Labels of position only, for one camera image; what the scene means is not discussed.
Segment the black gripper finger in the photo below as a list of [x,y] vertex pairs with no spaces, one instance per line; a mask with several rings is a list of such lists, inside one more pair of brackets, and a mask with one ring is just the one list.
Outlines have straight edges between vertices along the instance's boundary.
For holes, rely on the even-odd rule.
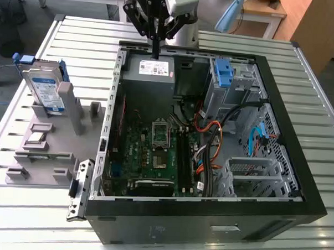
[[153,0],[124,0],[124,12],[142,37],[152,46],[152,58],[157,59],[157,33]]
[[156,49],[156,59],[159,59],[161,42],[165,39],[171,39],[175,34],[189,22],[191,18],[190,13],[185,13],[173,18],[170,22],[166,23],[166,20],[169,18],[167,13],[167,5],[164,0],[160,3],[160,10],[157,23],[157,49]]

